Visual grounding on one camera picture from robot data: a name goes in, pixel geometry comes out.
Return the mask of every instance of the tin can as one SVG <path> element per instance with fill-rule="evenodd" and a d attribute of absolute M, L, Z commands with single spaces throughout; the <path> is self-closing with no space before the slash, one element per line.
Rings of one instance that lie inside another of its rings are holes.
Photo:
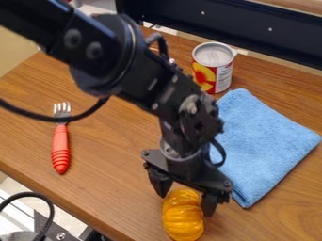
<path fill-rule="evenodd" d="M 220 42 L 206 42 L 197 46 L 192 52 L 195 82 L 209 94 L 226 90 L 232 83 L 236 55 L 237 51 Z"/>

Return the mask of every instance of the robotic arm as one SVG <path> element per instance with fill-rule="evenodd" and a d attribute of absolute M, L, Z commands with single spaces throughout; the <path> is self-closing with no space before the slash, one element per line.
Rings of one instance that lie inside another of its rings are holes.
<path fill-rule="evenodd" d="M 165 40 L 144 40 L 125 15 L 89 18 L 58 0 L 0 0 L 0 24 L 39 44 L 71 67 L 75 83 L 99 98 L 117 95 L 160 119 L 160 150 L 142 152 L 150 181 L 161 197 L 172 182 L 203 192 L 202 209 L 211 216 L 228 202 L 231 182 L 217 169 L 225 159 L 214 140 L 222 132 L 216 101 L 169 60 Z M 159 55 L 149 46 L 157 41 Z M 210 145 L 222 161 L 212 164 Z"/>

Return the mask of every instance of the metal fork tines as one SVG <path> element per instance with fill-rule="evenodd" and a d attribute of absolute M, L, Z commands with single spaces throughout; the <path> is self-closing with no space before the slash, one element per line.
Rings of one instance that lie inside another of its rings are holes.
<path fill-rule="evenodd" d="M 63 102 L 54 104 L 54 117 L 69 117 L 71 115 L 71 103 Z M 67 124 L 67 122 L 58 122 L 59 124 Z"/>

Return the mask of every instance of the black cable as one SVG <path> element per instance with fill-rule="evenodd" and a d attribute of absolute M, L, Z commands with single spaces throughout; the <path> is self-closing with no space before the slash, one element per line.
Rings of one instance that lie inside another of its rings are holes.
<path fill-rule="evenodd" d="M 211 158 L 210 158 L 210 156 L 209 156 L 209 154 L 210 154 L 210 152 L 208 153 L 208 156 L 206 156 L 205 158 L 204 158 L 204 162 L 205 162 L 205 164 L 208 166 L 208 167 L 210 167 L 210 168 L 219 168 L 219 167 L 221 167 L 224 163 L 225 163 L 225 161 L 226 161 L 226 157 L 227 157 L 227 154 L 226 154 L 226 151 L 225 151 L 225 149 L 219 144 L 219 142 L 217 142 L 215 139 L 213 139 L 212 141 L 211 141 L 211 144 L 213 144 L 213 146 L 217 149 L 217 151 L 219 151 L 219 153 L 221 154 L 221 157 L 222 157 L 222 160 L 221 160 L 221 162 L 218 162 L 218 163 L 213 163 L 212 161 L 211 161 Z"/>
<path fill-rule="evenodd" d="M 41 241 L 45 237 L 46 233 L 48 232 L 50 226 L 53 223 L 54 215 L 55 215 L 55 208 L 53 203 L 45 196 L 43 196 L 40 193 L 34 193 L 34 192 L 22 192 L 15 195 L 12 195 L 11 197 L 4 200 L 2 203 L 0 203 L 0 213 L 4 208 L 9 205 L 11 202 L 18 200 L 20 198 L 39 198 L 43 201 L 45 201 L 48 204 L 49 207 L 49 217 L 45 223 L 45 225 L 41 228 L 40 232 L 37 234 L 37 236 L 34 238 L 33 241 Z"/>
<path fill-rule="evenodd" d="M 159 46 L 159 53 L 160 56 L 163 55 L 167 60 L 169 60 L 169 53 L 168 53 L 168 46 L 165 38 L 160 33 L 153 33 L 151 34 L 145 42 L 150 47 L 155 41 Z"/>
<path fill-rule="evenodd" d="M 25 109 L 21 109 L 20 107 L 17 107 L 15 105 L 12 105 L 8 102 L 6 102 L 3 99 L 0 99 L 0 106 L 5 108 L 6 110 L 13 112 L 15 114 L 21 115 L 21 116 L 25 116 L 34 120 L 38 120 L 38 121 L 47 121 L 47 122 L 70 122 L 70 121 L 78 121 L 81 120 L 91 114 L 93 114 L 96 110 L 98 110 L 100 107 L 102 107 L 107 101 L 108 101 L 109 97 L 103 98 L 103 99 L 99 99 L 97 101 L 97 103 L 92 106 L 90 109 L 88 109 L 87 111 L 76 115 L 76 116 L 71 116 L 71 117 L 62 117 L 62 118 L 57 118 L 57 117 L 51 117 L 51 116 L 46 116 L 46 115 L 42 115 L 42 114 L 38 114 L 35 112 L 31 112 Z"/>

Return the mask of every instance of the fork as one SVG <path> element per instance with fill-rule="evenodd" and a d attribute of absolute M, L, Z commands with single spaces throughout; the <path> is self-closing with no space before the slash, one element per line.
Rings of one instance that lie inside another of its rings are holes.
<path fill-rule="evenodd" d="M 54 104 L 54 117 L 71 115 L 71 104 L 63 102 Z M 67 122 L 58 122 L 53 135 L 52 161 L 56 172 L 64 174 L 70 164 L 71 152 L 68 143 Z"/>

